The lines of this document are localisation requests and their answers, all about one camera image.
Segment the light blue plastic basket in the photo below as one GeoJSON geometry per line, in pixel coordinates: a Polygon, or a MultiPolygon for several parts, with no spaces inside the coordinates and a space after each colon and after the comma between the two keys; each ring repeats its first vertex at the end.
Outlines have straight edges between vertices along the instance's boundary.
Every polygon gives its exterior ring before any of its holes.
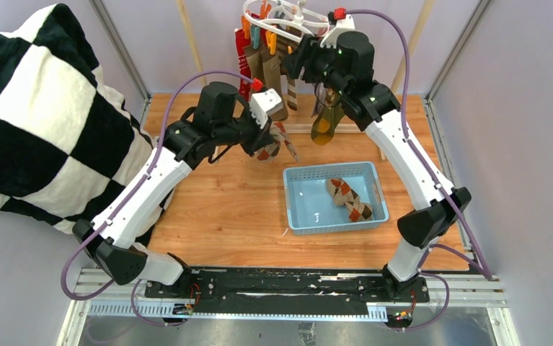
{"type": "Polygon", "coordinates": [[[287,168],[283,183],[288,225],[296,236],[374,229],[389,220],[369,161],[287,168]]]}

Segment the argyle beige orange sock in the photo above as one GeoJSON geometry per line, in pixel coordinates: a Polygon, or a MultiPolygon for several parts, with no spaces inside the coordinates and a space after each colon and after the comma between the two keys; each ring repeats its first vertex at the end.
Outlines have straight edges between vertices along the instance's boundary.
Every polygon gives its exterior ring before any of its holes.
{"type": "Polygon", "coordinates": [[[338,207],[344,207],[348,213],[349,222],[369,221],[373,217],[371,204],[362,202],[360,195],[342,178],[326,180],[326,189],[332,197],[332,202],[338,207]]]}

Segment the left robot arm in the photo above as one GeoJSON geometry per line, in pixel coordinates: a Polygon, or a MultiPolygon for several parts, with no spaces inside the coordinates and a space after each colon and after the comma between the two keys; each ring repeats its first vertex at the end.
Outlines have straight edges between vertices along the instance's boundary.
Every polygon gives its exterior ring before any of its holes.
{"type": "Polygon", "coordinates": [[[239,145],[253,156],[273,142],[270,117],[282,109],[283,101],[260,81],[253,87],[249,100],[224,82],[203,87],[198,103],[165,128],[143,169],[111,205],[90,221],[76,222],[74,236],[114,283],[159,282],[175,298],[190,292],[191,278],[183,262],[148,250],[137,242],[138,232],[204,159],[217,160],[216,147],[239,145]]]}

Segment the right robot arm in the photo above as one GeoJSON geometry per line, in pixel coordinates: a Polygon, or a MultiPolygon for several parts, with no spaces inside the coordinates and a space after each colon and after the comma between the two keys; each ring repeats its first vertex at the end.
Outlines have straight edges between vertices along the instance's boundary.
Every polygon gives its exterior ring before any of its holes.
{"type": "Polygon", "coordinates": [[[403,119],[400,100],[374,80],[373,55],[362,32],[342,33],[331,47],[305,34],[283,65],[289,77],[323,84],[338,95],[345,115],[385,153],[410,196],[412,211],[397,220],[402,238],[381,271],[384,295],[400,301],[417,280],[425,253],[457,222],[471,194],[455,187],[430,160],[403,119]]]}

